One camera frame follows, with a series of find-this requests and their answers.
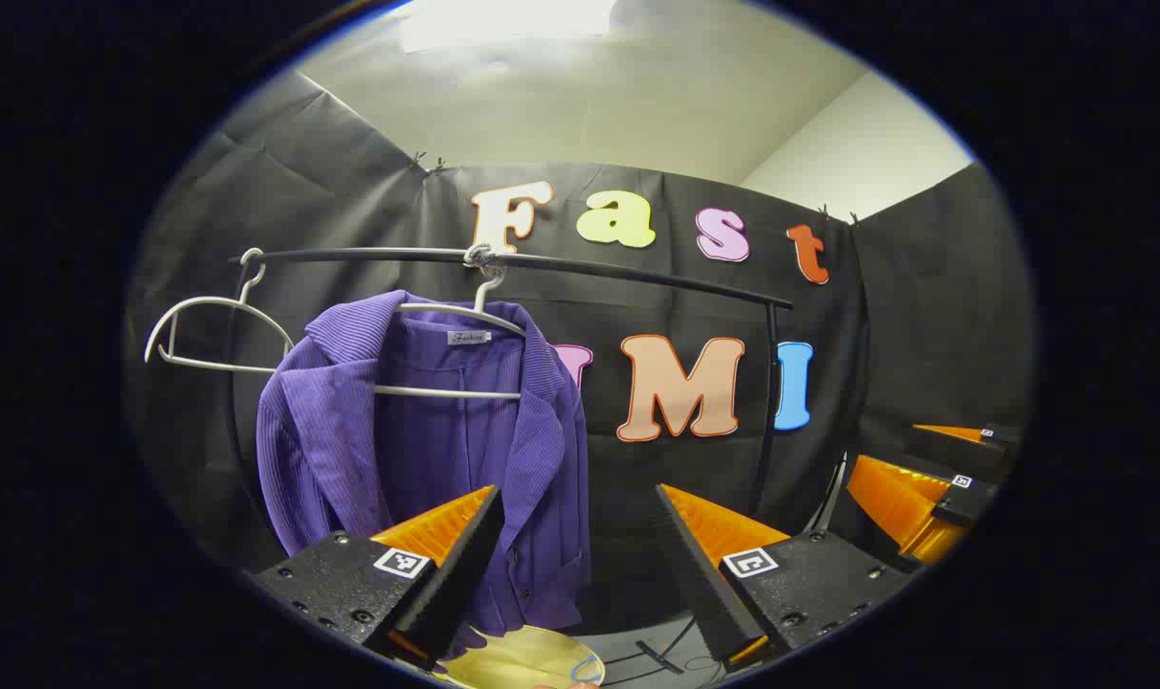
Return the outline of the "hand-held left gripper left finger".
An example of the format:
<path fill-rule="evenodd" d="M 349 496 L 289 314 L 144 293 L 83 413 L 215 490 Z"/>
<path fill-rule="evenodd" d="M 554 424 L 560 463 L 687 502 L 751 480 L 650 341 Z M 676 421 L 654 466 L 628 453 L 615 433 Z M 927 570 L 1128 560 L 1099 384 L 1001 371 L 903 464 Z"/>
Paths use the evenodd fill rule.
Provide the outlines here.
<path fill-rule="evenodd" d="M 433 670 L 454 647 L 502 528 L 502 493 L 490 485 L 378 535 L 336 529 L 251 580 L 332 637 Z"/>

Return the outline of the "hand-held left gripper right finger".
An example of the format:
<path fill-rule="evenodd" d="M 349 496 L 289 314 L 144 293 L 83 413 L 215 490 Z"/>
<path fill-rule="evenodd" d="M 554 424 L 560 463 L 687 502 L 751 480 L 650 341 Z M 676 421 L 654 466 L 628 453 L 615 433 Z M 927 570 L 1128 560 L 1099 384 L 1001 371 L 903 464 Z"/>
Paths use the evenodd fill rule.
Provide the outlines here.
<path fill-rule="evenodd" d="M 667 484 L 655 494 L 666 567 L 725 670 L 836 633 L 912 579 L 829 531 L 790 536 Z"/>

